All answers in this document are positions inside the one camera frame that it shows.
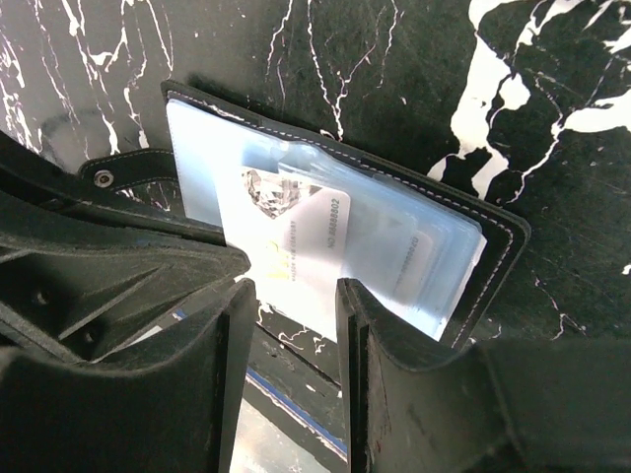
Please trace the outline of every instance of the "metal snap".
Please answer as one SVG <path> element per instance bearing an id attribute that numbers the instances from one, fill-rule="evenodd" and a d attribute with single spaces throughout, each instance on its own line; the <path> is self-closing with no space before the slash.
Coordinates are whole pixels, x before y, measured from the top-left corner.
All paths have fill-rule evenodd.
<path id="1" fill-rule="evenodd" d="M 97 171 L 95 174 L 95 186 L 96 187 L 110 187 L 114 182 L 114 174 L 106 169 Z"/>

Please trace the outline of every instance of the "white card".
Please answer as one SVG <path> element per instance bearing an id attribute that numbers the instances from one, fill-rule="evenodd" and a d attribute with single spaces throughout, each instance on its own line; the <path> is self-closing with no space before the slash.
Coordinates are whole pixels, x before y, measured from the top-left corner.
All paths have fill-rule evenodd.
<path id="1" fill-rule="evenodd" d="M 250 259 L 256 295 L 289 318 L 335 340 L 350 197 L 260 169 L 234 169 L 217 186 L 226 243 Z"/>

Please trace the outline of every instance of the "black marble table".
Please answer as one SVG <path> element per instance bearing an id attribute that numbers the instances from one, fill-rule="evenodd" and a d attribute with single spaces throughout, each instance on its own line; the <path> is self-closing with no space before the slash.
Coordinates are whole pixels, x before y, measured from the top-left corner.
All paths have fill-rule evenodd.
<path id="1" fill-rule="evenodd" d="M 222 91 L 530 222 L 470 342 L 631 336 L 628 2 L 3 0 L 0 54 L 0 127 L 69 172 L 169 147 L 163 80 Z"/>

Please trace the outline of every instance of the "black leather wallet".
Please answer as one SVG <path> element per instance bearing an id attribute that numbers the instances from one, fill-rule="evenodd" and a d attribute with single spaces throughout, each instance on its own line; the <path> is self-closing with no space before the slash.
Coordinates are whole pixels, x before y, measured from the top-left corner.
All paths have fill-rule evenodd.
<path id="1" fill-rule="evenodd" d="M 318 146 L 352 168 L 384 174 L 478 222 L 487 244 L 441 338 L 441 342 L 448 346 L 459 348 L 466 342 L 468 334 L 524 250 L 529 237 L 529 225 L 524 219 L 427 176 L 318 133 L 270 120 L 250 109 L 186 85 L 167 81 L 163 84 L 163 94 L 166 101 L 183 101 L 241 126 L 279 136 L 283 140 L 302 141 Z M 112 190 L 152 181 L 176 180 L 175 160 L 167 150 L 141 150 L 90 161 L 82 167 L 80 174 L 84 178 L 95 179 L 99 171 L 104 169 L 115 176 L 111 184 Z"/>

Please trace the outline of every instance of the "blue stripe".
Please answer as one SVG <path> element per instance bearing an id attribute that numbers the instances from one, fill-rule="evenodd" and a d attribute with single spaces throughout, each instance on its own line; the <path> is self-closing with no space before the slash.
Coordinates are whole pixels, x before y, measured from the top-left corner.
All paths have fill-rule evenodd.
<path id="1" fill-rule="evenodd" d="M 318 424 L 312 417 L 303 409 L 298 407 L 296 403 L 294 403 L 291 399 L 282 394 L 278 389 L 276 389 L 272 384 L 267 382 L 264 378 L 259 376 L 254 370 L 251 368 L 247 369 L 247 374 L 251 376 L 257 383 L 259 383 L 265 390 L 267 390 L 272 396 L 274 396 L 279 402 L 283 403 L 289 409 L 291 409 L 298 417 L 300 417 L 306 424 L 308 424 L 312 429 L 314 429 L 318 434 L 320 434 L 324 439 L 330 441 L 336 448 L 347 454 L 346 445 L 344 442 L 336 437 L 334 437 L 327 429 Z"/>

